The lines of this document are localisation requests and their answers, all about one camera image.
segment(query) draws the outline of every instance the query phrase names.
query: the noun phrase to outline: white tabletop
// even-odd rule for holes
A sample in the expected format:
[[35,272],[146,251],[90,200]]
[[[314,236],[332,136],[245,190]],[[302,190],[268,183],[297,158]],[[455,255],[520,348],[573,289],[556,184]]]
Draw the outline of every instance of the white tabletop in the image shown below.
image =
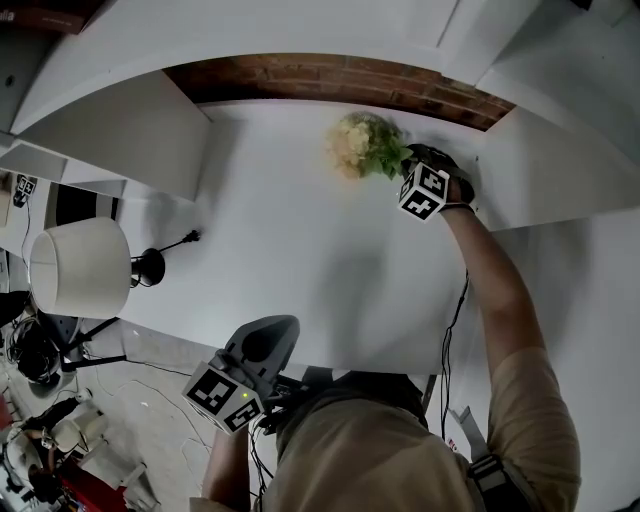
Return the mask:
[[[350,182],[331,168],[325,132],[352,106],[255,109],[251,121],[215,122],[195,205],[158,196],[119,208],[133,255],[203,229],[197,244],[165,253],[162,283],[132,290],[120,316],[222,347],[243,323],[293,314],[302,333],[292,362],[430,373],[464,282],[447,226],[396,209],[401,179]],[[394,115],[472,165],[480,132]]]

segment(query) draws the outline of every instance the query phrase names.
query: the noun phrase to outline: person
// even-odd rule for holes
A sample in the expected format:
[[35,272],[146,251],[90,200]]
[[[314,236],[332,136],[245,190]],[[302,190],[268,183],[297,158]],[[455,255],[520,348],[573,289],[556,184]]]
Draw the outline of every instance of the person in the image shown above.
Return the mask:
[[56,494],[54,472],[58,458],[50,432],[78,405],[90,399],[91,391],[84,389],[52,405],[40,416],[11,426],[4,454],[14,484],[31,487],[40,501],[50,502]]
[[[462,201],[455,179],[447,202],[442,216],[464,257],[484,326],[488,448],[525,479],[529,502],[548,512],[571,511],[580,486],[578,440],[532,299],[514,264]],[[429,433],[416,405],[419,392],[407,381],[352,372],[301,404],[278,428],[278,467],[256,509],[478,510],[469,463]],[[215,437],[202,497],[191,498],[191,512],[250,509],[248,444],[247,428]],[[501,510],[522,510],[501,507],[498,498]]]

